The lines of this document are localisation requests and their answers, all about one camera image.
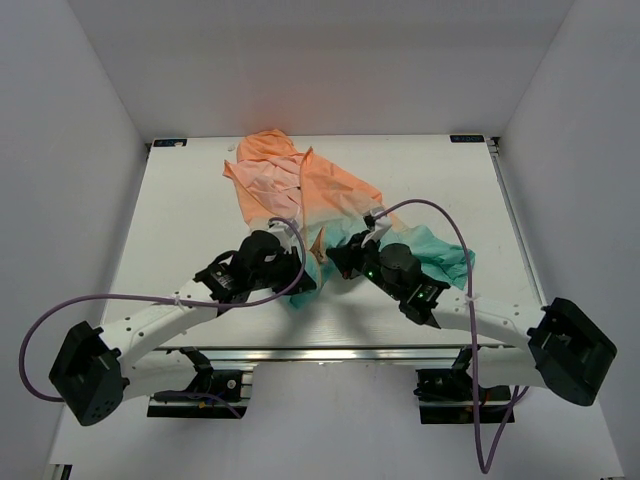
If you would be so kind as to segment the orange and teal jacket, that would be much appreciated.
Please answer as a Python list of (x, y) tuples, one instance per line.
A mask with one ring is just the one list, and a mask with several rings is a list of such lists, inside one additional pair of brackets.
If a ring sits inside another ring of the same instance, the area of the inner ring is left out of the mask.
[(307, 251), (306, 272), (317, 288), (291, 296), (302, 309), (315, 300), (337, 272), (326, 250), (342, 246), (366, 229), (363, 217), (382, 211), (382, 193), (309, 148), (296, 149), (280, 130), (245, 137), (236, 160), (225, 161), (223, 176), (234, 185), (245, 223), (255, 230), (273, 217), (293, 220)]

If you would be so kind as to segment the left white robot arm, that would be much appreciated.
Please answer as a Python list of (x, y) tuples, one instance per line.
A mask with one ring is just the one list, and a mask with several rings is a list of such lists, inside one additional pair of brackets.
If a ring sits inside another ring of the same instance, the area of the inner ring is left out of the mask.
[(99, 327), (73, 326), (49, 379), (82, 426), (141, 396), (226, 405), (214, 393), (214, 368), (204, 354), (195, 347), (161, 352), (160, 346), (230, 310), (253, 307), (249, 297), (256, 291), (268, 289), (279, 298), (314, 288), (305, 267), (304, 241), (295, 228), (255, 230), (172, 297), (150, 297), (145, 309)]

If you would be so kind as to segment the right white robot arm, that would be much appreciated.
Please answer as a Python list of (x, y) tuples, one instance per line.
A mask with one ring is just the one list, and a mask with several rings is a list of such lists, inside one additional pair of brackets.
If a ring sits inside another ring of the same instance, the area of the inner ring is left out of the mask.
[(572, 301), (555, 298), (542, 307), (475, 300), (419, 268), (401, 243), (380, 246), (362, 235), (327, 255), (345, 279), (362, 276), (398, 304), (413, 323), (476, 332), (505, 344), (483, 348), (480, 366), (468, 363), (451, 374), (453, 390), (472, 399), (486, 388), (521, 385), (546, 388), (579, 406), (594, 403), (617, 348)]

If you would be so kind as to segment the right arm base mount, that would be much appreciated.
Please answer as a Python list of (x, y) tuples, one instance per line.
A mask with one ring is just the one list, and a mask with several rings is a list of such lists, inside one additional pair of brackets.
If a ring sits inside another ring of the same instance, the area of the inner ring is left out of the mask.
[[(422, 425), (472, 425), (474, 423), (470, 347), (463, 348), (453, 365), (417, 371), (413, 391), (418, 399)], [(512, 399), (508, 386), (479, 388), (479, 422), (499, 424)]]

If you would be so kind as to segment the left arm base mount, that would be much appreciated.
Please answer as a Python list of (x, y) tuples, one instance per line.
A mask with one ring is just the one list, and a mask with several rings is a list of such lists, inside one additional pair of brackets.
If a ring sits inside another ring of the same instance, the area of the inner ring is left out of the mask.
[(251, 397), (253, 370), (250, 367), (215, 365), (194, 347), (169, 350), (178, 360), (187, 360), (193, 375), (177, 394), (166, 388), (150, 397), (148, 418), (234, 419), (244, 417)]

